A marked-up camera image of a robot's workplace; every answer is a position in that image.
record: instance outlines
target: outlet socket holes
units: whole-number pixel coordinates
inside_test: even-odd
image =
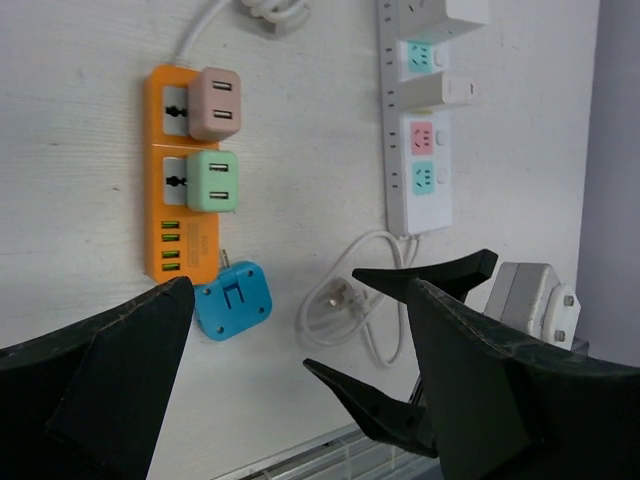
[[[187,89],[167,85],[162,88],[162,131],[166,135],[189,135]]]
[[[435,192],[436,179],[433,162],[416,162],[413,164],[411,183],[414,195],[429,195]]]
[[[411,73],[431,73],[433,71],[433,50],[423,42],[407,42],[409,71]]]
[[[433,154],[433,124],[431,122],[411,122],[411,153],[413,155]]]

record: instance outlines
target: pink outlet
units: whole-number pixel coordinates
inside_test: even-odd
[[[413,155],[433,155],[433,124],[431,122],[411,122],[411,153]]]

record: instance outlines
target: orange power strip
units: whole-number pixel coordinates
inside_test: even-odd
[[[181,189],[186,192],[185,178],[166,173],[170,167],[179,170],[192,153],[218,149],[217,143],[201,142],[187,133],[186,89],[197,74],[160,65],[144,87],[145,268],[158,283],[186,275],[200,285],[218,276],[218,214],[190,210],[186,200],[180,200]]]

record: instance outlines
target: power strip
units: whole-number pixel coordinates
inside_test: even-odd
[[[378,0],[387,226],[405,237],[453,221],[450,113],[403,112],[398,104],[403,81],[449,67],[449,46],[401,40],[398,17],[397,2]]]
[[[186,275],[199,285],[218,275],[218,214],[187,206],[187,156],[218,149],[188,133],[187,86],[197,75],[160,65],[145,83],[145,265],[158,283]]]
[[[378,0],[377,7],[387,226],[398,237],[419,235],[453,222],[451,117],[440,109],[476,94],[472,81],[448,72],[443,40],[486,24],[488,5]]]

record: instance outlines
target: white power cord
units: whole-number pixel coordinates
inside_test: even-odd
[[[202,32],[209,26],[213,18],[232,0],[212,0],[209,6],[199,15],[187,34],[180,42],[174,57],[176,65],[187,65],[187,58],[193,50]],[[311,7],[307,0],[242,0],[251,9],[251,15],[262,17],[276,25],[278,31],[293,31],[307,20]]]
[[[393,262],[396,269],[408,268],[415,261],[418,255],[418,249],[420,246],[420,239],[418,237],[413,237],[409,241],[409,245],[407,247],[407,252],[404,257],[400,251],[399,241],[396,237],[386,231],[375,231],[369,232],[358,238],[355,242],[349,246],[349,248],[342,254],[342,256],[338,259],[338,261],[333,265],[333,267],[327,272],[327,274],[322,277],[320,282],[311,289],[311,291],[307,294],[304,301],[300,305],[300,313],[299,313],[299,321],[302,332],[305,337],[309,339],[311,342],[316,345],[320,345],[323,347],[332,347],[336,345],[342,345],[352,338],[354,338],[361,331],[364,332],[365,339],[367,344],[371,350],[371,354],[376,359],[376,361],[380,364],[380,366],[385,368],[391,368],[395,365],[395,363],[400,358],[402,351],[405,346],[406,335],[405,335],[405,323],[406,323],[406,314],[405,309],[402,304],[398,303],[398,344],[396,347],[395,353],[391,356],[391,358],[386,359],[383,357],[380,352],[380,347],[378,346],[378,342],[375,339],[373,334],[373,330],[371,328],[370,322],[375,317],[376,313],[380,310],[380,306],[384,301],[385,296],[382,294],[376,295],[373,299],[368,300],[364,295],[361,295],[357,289],[350,289],[353,293],[350,294],[351,303],[352,303],[352,311],[354,311],[356,315],[356,325],[351,328],[347,333],[344,333],[340,336],[328,336],[327,332],[324,332],[324,335],[319,333],[318,331],[314,331],[311,329],[309,325],[309,307],[312,305],[314,301],[318,301],[318,295],[323,290],[326,289],[327,285],[332,281],[336,280],[337,273],[343,268],[344,264],[353,256],[353,254],[362,247],[369,240],[373,240],[374,238],[383,238],[389,244],[391,248],[391,253],[393,255]]]

